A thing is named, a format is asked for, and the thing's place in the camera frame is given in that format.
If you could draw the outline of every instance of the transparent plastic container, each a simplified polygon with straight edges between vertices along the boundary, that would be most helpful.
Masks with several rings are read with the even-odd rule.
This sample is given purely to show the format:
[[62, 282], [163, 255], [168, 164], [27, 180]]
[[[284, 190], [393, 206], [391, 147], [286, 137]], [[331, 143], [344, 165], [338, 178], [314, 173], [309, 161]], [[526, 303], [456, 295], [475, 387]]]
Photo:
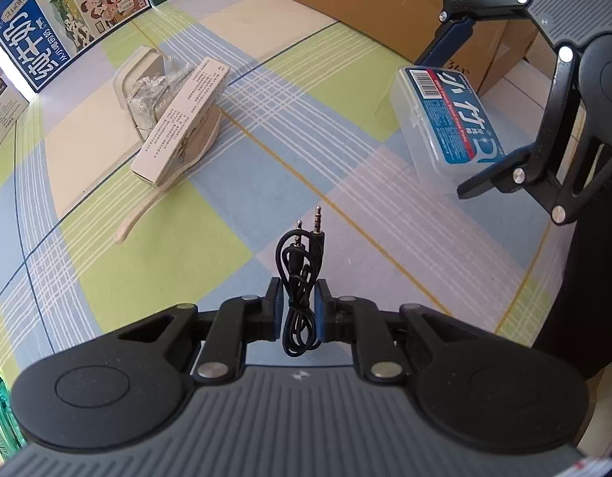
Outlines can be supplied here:
[[455, 193], [458, 185], [505, 156], [503, 138], [457, 70], [404, 66], [390, 101], [421, 185]]

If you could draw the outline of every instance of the black audio cable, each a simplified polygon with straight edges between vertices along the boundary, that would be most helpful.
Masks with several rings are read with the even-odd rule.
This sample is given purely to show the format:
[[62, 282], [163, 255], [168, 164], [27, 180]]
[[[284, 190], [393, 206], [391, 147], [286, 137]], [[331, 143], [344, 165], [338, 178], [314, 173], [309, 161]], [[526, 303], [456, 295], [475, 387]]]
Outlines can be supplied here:
[[[294, 237], [294, 242], [284, 248], [291, 237]], [[308, 239], [308, 247], [302, 242], [304, 237]], [[275, 250], [277, 270], [288, 293], [288, 315], [282, 334], [282, 346], [290, 357], [298, 357], [320, 345], [315, 314], [310, 308], [310, 293], [324, 260], [325, 239], [326, 234], [321, 231], [321, 206], [318, 206], [313, 231], [304, 231], [301, 229], [301, 221], [297, 221], [297, 229], [281, 237]]]

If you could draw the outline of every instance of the black fabric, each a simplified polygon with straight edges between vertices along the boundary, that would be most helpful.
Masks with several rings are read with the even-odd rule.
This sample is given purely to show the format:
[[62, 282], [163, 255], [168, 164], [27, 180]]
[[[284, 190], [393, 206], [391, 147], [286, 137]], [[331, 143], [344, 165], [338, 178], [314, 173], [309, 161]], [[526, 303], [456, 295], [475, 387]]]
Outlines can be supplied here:
[[612, 363], [612, 183], [577, 221], [562, 287], [534, 348], [587, 379]]

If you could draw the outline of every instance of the tablecloth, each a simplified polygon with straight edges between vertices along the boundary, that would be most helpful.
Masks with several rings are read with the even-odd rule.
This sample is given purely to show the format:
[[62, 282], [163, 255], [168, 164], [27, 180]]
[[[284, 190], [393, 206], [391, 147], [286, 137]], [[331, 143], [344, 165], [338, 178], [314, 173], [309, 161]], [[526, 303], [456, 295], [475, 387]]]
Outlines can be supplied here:
[[[149, 187], [130, 172], [140, 143], [111, 79], [143, 44], [193, 63], [214, 57], [232, 75], [214, 147], [116, 245], [114, 231]], [[170, 0], [85, 53], [0, 146], [6, 381], [172, 304], [210, 310], [262, 295], [276, 274], [277, 240], [298, 219], [310, 226], [317, 205], [321, 277], [333, 294], [384, 310], [419, 302], [532, 342], [573, 226], [551, 226], [525, 192], [462, 202], [427, 194], [389, 103], [405, 64], [290, 0]], [[526, 143], [543, 104], [529, 96], [517, 111], [520, 81], [501, 82], [483, 98], [486, 111]], [[288, 359], [279, 343], [254, 343], [247, 360], [331, 365], [350, 355], [326, 345]]]

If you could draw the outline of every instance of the plaid tablecloth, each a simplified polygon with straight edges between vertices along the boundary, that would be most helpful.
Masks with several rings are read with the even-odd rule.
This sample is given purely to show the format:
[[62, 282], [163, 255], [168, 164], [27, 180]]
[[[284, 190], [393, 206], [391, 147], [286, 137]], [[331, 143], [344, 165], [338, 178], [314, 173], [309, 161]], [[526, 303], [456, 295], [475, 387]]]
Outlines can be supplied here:
[[[189, 62], [211, 56], [233, 72], [215, 146], [115, 245], [114, 231], [149, 188], [129, 170], [140, 145], [111, 78], [143, 44]], [[317, 205], [321, 276], [334, 294], [387, 310], [419, 302], [533, 341], [572, 227], [550, 226], [524, 192], [466, 202], [424, 192], [388, 97], [404, 64], [290, 0], [170, 0], [86, 53], [0, 147], [5, 379], [177, 302], [208, 310], [262, 294], [278, 238], [298, 219], [311, 224]], [[488, 114], [528, 141], [541, 106], [534, 102], [530, 125], [533, 113], [513, 117], [514, 104], [502, 112], [502, 92], [483, 98]], [[250, 363], [287, 360], [279, 343], [248, 353]], [[349, 361], [348, 350], [329, 345], [290, 363]]]

